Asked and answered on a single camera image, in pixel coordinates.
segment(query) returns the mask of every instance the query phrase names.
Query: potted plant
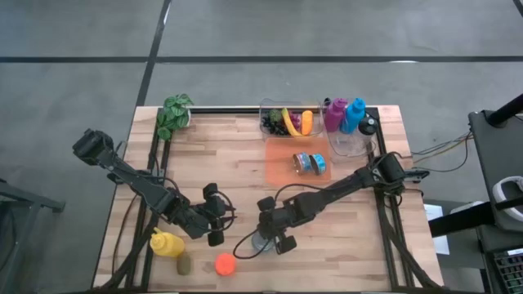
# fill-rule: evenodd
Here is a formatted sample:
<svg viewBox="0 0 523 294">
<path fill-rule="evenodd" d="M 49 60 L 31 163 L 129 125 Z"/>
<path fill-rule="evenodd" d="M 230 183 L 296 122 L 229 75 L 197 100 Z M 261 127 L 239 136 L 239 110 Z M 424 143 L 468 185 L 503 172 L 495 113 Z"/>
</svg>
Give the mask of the potted plant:
<svg viewBox="0 0 523 294">
<path fill-rule="evenodd" d="M 162 140 L 171 140 L 173 131 L 189 126 L 187 105 L 194 105 L 187 94 L 171 96 L 163 102 L 163 109 L 158 114 L 158 136 Z"/>
</svg>

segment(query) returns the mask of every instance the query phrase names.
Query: wooden table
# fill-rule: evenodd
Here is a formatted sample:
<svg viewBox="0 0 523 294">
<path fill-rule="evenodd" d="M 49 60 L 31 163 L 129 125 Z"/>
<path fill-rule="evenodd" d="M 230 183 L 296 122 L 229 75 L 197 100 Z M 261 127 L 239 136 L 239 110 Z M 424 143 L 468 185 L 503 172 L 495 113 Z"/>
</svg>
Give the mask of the wooden table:
<svg viewBox="0 0 523 294">
<path fill-rule="evenodd" d="M 378 109 L 387 151 L 409 156 L 409 143 L 399 107 L 378 106 Z M 136 109 L 124 157 L 136 169 L 146 167 L 156 113 L 156 107 Z M 188 276 L 180 276 L 173 259 L 155 256 L 149 289 L 184 292 L 389 290 L 382 236 L 371 189 L 347 196 L 327 206 L 312 222 L 290 229 L 289 233 L 297 240 L 294 250 L 281 256 L 276 252 L 266 252 L 249 261 L 238 261 L 233 277 L 220 277 L 215 273 L 215 257 L 223 252 L 232 253 L 235 244 L 255 229 L 259 213 L 257 200 L 274 196 L 277 190 L 277 187 L 265 183 L 264 146 L 258 117 L 253 114 L 194 114 L 190 127 L 176 133 L 171 144 L 168 177 L 174 179 L 182 193 L 194 203 L 203 201 L 202 188 L 207 183 L 218 183 L 218 188 L 237 208 L 239 218 L 225 232 L 226 240 L 218 247 L 209 247 L 207 238 L 191 240 L 177 226 L 160 221 L 161 230 L 181 236 L 186 241 L 186 249 L 193 257 L 193 270 Z M 362 158 L 351 163 L 333 164 L 333 181 L 366 163 L 366 158 Z M 402 165 L 411 167 L 411 159 L 403 160 Z M 302 190 L 285 190 L 279 201 Z M 133 196 L 127 186 L 117 188 L 94 286 L 103 284 L 110 277 L 114 245 L 123 214 Z M 135 201 L 123 231 L 119 262 L 123 261 L 132 245 L 137 204 Z M 442 285 L 421 195 L 405 192 L 400 213 L 409 250 L 430 277 Z M 239 250 L 242 256 L 253 253 L 250 240 Z M 138 261 L 138 278 L 144 255 L 145 251 Z M 397 252 L 395 261 L 400 281 L 403 281 Z"/>
</svg>

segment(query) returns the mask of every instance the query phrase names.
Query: blue bottle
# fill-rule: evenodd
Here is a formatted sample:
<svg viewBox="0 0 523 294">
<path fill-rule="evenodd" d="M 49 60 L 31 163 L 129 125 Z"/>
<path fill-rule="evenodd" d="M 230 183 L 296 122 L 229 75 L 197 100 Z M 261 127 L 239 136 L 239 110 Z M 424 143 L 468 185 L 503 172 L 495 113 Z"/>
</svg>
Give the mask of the blue bottle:
<svg viewBox="0 0 523 294">
<path fill-rule="evenodd" d="M 345 118 L 340 125 L 340 132 L 344 134 L 351 134 L 360 123 L 360 120 L 365 117 L 365 101 L 356 98 L 349 107 L 346 108 Z"/>
</svg>

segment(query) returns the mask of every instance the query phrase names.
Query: mustard bottle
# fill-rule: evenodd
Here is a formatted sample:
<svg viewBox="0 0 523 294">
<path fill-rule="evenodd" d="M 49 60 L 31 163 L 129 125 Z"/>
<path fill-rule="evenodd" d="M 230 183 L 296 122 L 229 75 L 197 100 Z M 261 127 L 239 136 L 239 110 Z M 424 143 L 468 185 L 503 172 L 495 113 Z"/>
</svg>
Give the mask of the mustard bottle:
<svg viewBox="0 0 523 294">
<path fill-rule="evenodd" d="M 159 256 L 179 256 L 186 248 L 183 240 L 171 233 L 162 232 L 158 228 L 154 228 L 154 232 L 150 237 L 149 245 L 153 252 Z"/>
</svg>

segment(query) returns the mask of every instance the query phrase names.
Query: gray floor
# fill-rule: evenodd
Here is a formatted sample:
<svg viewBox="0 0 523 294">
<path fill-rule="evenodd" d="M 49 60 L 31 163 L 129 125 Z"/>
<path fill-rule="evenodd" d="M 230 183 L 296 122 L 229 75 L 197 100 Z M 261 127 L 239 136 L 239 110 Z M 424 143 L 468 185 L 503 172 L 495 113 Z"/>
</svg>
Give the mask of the gray floor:
<svg viewBox="0 0 523 294">
<path fill-rule="evenodd" d="M 0 56 L 148 56 L 161 6 L 0 0 Z M 178 0 L 159 55 L 510 56 L 523 55 L 521 29 L 510 0 Z M 0 177 L 67 202 L 63 214 L 40 216 L 23 292 L 90 286 L 114 186 L 77 160 L 71 146 L 88 127 L 127 137 L 144 70 L 145 64 L 0 64 Z M 197 105 L 361 97 L 400 105 L 416 150 L 461 135 L 469 112 L 523 92 L 521 72 L 523 63 L 495 62 L 156 65 L 145 104 L 180 92 Z M 422 183 L 427 198 L 486 199 L 470 150 L 463 168 Z M 454 167 L 463 157 L 458 149 L 424 166 Z M 444 270 L 451 287 L 471 280 L 452 273 Z"/>
</svg>

